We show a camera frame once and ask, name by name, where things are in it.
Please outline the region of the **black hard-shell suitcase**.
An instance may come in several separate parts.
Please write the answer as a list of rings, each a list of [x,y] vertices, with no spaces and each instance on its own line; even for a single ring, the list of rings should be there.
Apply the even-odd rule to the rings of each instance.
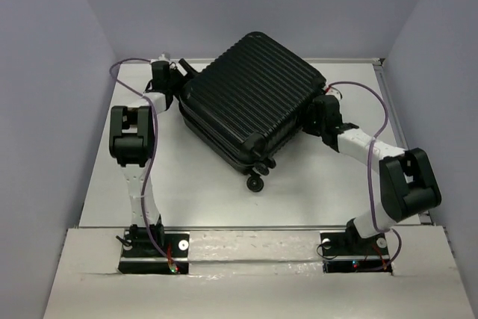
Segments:
[[[325,85],[318,69],[253,31],[195,78],[185,78],[179,110],[188,128],[258,193],[276,167],[274,155],[302,129],[308,106]]]

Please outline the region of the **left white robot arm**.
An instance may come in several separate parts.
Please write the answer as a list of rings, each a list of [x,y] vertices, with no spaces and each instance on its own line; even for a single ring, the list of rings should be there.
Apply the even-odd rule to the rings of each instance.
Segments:
[[[109,153],[125,177],[131,205],[129,232],[120,241],[125,248],[165,257],[164,225],[154,200],[150,175],[158,146],[158,115],[169,110],[185,78],[167,53],[152,60],[125,59],[112,65],[110,70],[128,61],[150,65],[152,78],[140,92],[116,75],[111,76],[139,96],[135,102],[115,105],[110,111]]]

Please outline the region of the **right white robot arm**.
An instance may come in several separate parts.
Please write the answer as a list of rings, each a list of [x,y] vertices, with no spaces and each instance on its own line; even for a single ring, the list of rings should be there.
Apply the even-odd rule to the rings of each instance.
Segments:
[[[355,124],[345,123],[336,97],[321,95],[313,100],[303,131],[367,168],[370,208],[346,224],[343,244],[350,252],[363,252],[373,236],[441,204],[427,153],[389,145]]]

